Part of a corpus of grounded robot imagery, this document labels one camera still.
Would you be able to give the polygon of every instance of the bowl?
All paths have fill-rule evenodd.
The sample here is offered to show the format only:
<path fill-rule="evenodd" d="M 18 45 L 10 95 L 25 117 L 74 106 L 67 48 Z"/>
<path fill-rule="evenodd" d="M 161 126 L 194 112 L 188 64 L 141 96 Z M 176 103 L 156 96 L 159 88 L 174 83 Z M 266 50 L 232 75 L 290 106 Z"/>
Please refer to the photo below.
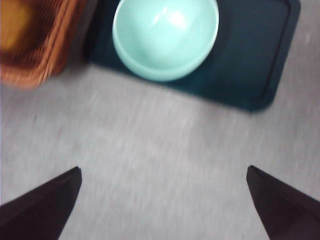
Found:
<path fill-rule="evenodd" d="M 121 0 L 112 39 L 117 55 L 134 74 L 167 82 L 203 63 L 218 26 L 216 0 Z"/>

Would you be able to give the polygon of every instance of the wicker basket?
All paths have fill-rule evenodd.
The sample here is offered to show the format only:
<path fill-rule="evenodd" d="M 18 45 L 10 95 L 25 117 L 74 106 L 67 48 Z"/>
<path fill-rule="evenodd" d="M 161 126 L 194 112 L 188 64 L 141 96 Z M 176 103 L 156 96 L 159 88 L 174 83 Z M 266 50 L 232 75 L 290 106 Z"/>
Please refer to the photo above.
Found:
<path fill-rule="evenodd" d="M 77 23 L 87 0 L 21 0 L 37 8 L 41 37 L 36 48 L 20 54 L 0 51 L 1 82 L 34 88 L 66 65 Z"/>

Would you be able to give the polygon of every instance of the floor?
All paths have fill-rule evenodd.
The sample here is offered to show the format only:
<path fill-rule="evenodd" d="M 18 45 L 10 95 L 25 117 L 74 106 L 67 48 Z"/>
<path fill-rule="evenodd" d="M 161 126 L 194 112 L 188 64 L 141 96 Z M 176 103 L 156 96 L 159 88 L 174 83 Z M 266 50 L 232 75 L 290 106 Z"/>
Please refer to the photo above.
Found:
<path fill-rule="evenodd" d="M 248 114 L 85 64 L 95 2 L 62 75 L 1 89 L 1 200 L 79 166 L 61 240 L 267 240 L 256 165 L 320 200 L 320 0 L 302 0 L 274 104 Z"/>

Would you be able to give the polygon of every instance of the orange object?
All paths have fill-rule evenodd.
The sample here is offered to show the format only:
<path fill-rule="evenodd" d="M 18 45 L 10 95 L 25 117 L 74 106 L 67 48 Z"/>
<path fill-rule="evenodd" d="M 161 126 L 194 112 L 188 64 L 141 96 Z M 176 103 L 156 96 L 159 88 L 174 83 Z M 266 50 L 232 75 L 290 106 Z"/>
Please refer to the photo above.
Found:
<path fill-rule="evenodd" d="M 39 24 L 32 5 L 20 0 L 2 0 L 0 49 L 10 53 L 34 49 L 39 39 Z"/>
<path fill-rule="evenodd" d="M 86 0 L 1 0 L 1 82 L 34 88 L 60 73 L 85 5 Z"/>

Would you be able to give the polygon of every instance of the tray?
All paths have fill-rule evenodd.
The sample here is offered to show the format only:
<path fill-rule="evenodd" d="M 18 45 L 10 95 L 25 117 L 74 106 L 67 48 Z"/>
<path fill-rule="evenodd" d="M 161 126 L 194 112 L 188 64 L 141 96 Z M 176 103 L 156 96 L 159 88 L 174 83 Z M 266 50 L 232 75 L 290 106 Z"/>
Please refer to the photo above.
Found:
<path fill-rule="evenodd" d="M 131 73 L 116 54 L 113 18 L 119 0 L 100 0 L 87 35 L 86 58 Z M 276 95 L 300 15 L 299 0 L 217 0 L 219 30 L 204 63 L 188 76 L 164 85 L 250 112 Z"/>
<path fill-rule="evenodd" d="M 19 88 L 34 88 L 64 69 L 87 0 L 21 1 L 31 4 L 39 14 L 41 43 L 23 53 L 0 51 L 1 82 Z"/>

